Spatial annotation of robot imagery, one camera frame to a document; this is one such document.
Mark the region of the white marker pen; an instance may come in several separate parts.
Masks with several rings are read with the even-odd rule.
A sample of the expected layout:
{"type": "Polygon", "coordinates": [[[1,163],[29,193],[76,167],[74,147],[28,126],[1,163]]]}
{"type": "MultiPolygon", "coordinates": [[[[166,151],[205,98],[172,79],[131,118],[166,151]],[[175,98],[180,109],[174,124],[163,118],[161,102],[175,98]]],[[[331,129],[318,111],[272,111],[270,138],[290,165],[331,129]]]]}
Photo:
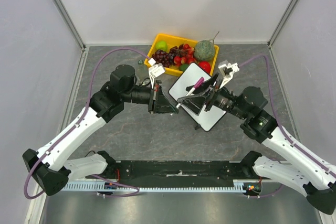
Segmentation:
{"type": "Polygon", "coordinates": [[[204,82],[204,78],[201,77],[193,86],[189,86],[186,88],[187,94],[186,96],[192,95],[193,92],[199,88],[204,82]]]}

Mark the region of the magenta marker cap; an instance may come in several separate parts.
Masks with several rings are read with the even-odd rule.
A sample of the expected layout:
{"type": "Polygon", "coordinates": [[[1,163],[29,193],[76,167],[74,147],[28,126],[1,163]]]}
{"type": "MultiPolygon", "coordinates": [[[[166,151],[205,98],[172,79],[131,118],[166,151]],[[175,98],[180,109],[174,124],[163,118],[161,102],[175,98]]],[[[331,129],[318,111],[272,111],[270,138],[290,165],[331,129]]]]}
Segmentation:
{"type": "Polygon", "coordinates": [[[200,79],[194,84],[193,88],[197,89],[204,82],[204,78],[200,77],[200,79]]]}

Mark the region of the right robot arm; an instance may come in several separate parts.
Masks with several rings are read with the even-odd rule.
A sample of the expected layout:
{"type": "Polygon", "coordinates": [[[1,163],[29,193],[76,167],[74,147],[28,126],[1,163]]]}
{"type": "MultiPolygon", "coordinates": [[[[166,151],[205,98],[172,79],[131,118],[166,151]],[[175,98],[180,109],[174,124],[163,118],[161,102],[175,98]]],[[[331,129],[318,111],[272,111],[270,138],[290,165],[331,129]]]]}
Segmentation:
{"type": "Polygon", "coordinates": [[[258,87],[246,87],[240,95],[224,86],[214,85],[214,79],[199,87],[187,87],[188,94],[178,103],[193,113],[219,108],[241,120],[241,129],[250,139],[282,156],[290,164],[283,165],[257,153],[249,152],[240,166],[241,174],[248,179],[266,177],[302,194],[315,209],[331,215],[335,211],[335,166],[323,160],[296,140],[267,113],[267,104],[258,87]]]}

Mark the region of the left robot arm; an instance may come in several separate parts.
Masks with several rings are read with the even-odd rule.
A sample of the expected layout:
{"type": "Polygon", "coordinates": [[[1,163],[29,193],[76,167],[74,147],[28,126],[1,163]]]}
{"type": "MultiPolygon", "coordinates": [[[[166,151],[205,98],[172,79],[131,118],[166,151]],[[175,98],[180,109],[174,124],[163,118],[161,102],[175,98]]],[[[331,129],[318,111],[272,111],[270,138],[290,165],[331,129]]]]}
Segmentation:
{"type": "Polygon", "coordinates": [[[89,94],[86,106],[62,132],[38,150],[28,149],[23,153],[28,177],[48,196],[61,191],[70,180],[91,175],[111,178],[115,161],[107,152],[99,151],[75,160],[69,157],[90,135],[122,112],[125,103],[147,105],[150,114],[177,114],[175,103],[164,94],[162,82],[157,79],[164,72],[162,64],[151,66],[147,87],[137,84],[132,66],[117,66],[110,80],[98,92],[89,94]]]}

